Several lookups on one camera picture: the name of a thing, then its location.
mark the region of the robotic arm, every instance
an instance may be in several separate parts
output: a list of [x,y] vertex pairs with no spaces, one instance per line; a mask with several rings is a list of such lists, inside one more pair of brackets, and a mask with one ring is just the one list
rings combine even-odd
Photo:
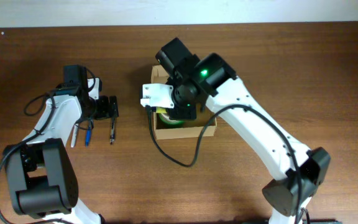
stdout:
[[[75,124],[118,116],[116,97],[99,96],[101,80],[92,73],[93,78],[87,79],[87,71],[91,73],[79,65],[65,66],[64,83],[49,93],[46,109],[22,141],[25,144],[4,150],[11,154],[5,168],[12,206],[19,215],[65,223],[104,222],[78,198],[77,179],[65,149]],[[47,175],[30,177],[40,168]]]
[[300,209],[323,182],[329,154],[322,147],[311,151],[287,133],[219,55],[200,60],[176,38],[162,47],[156,59],[170,78],[166,85],[143,85],[140,103],[166,108],[170,119],[195,119],[196,103],[219,114],[258,154],[273,177],[262,190],[273,207],[269,223],[301,223]]

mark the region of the green object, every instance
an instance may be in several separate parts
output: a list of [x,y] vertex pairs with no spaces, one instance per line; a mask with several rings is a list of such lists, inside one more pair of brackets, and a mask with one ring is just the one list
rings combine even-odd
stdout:
[[177,121],[169,119],[169,115],[165,113],[158,114],[160,120],[169,128],[177,128],[183,125],[184,121]]
[[204,69],[204,70],[201,71],[201,76],[202,77],[205,77],[207,75],[208,75],[208,70],[207,69]]

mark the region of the wooden table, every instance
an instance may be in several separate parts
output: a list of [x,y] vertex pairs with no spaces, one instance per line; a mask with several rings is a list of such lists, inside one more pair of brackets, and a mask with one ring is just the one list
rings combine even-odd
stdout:
[[[164,158],[153,145],[139,88],[154,55],[179,37],[200,58],[219,53],[255,99],[289,132],[331,155],[325,183],[308,205],[311,217],[358,223],[358,22],[210,26],[0,29],[0,158],[39,116],[22,109],[63,80],[63,66],[89,67],[103,95],[117,95],[117,141],[97,121],[90,147],[67,147],[80,198],[110,222],[215,222],[270,216],[261,189],[272,179],[256,153],[223,120],[205,138],[194,168]],[[159,141],[191,160],[196,138]],[[5,174],[0,204],[14,222]]]

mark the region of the white pen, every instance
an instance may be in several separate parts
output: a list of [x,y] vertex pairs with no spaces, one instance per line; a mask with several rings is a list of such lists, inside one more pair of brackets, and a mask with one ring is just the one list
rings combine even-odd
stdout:
[[77,134],[78,134],[78,126],[74,124],[73,136],[71,137],[71,147],[75,146],[75,142],[77,140]]

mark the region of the white wall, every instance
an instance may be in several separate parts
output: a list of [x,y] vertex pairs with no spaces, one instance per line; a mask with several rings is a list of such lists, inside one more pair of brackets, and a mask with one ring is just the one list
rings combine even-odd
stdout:
[[0,27],[358,21],[358,0],[0,0]]

